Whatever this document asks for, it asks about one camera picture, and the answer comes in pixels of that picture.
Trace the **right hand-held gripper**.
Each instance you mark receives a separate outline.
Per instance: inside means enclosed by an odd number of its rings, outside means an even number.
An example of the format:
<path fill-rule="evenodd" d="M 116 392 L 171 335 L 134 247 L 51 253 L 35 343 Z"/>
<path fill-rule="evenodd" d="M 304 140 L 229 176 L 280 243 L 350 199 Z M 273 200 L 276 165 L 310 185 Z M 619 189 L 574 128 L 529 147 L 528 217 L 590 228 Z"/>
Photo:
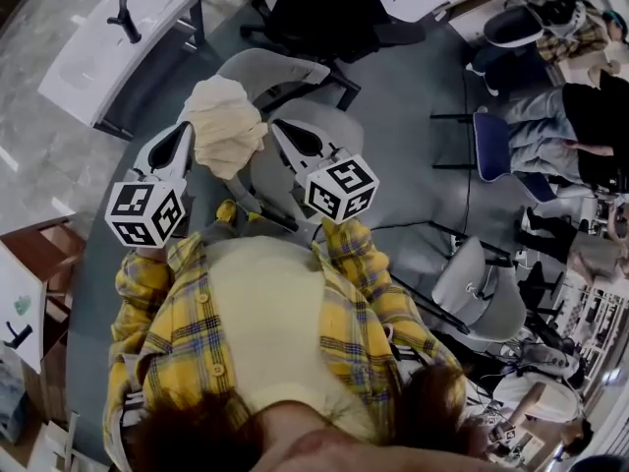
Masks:
<path fill-rule="evenodd" d="M 298 120 L 275 119 L 270 124 L 280 153 L 305 191 L 303 203 L 339 224 L 372 205 L 379 180 L 359 153 L 335 149 L 319 128 Z M 334 151 L 324 158 L 324 145 Z"/>

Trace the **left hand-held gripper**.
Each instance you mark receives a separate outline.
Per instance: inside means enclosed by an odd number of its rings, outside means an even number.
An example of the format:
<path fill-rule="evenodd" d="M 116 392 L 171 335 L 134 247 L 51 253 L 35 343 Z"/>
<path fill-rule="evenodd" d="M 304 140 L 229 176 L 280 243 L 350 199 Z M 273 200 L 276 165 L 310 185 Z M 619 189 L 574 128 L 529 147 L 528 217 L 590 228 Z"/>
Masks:
<path fill-rule="evenodd" d="M 194 137 L 188 121 L 163 130 L 141 148 L 124 179 L 113 185 L 105 221 L 123 246 L 161 249 L 188 235 L 187 175 Z"/>

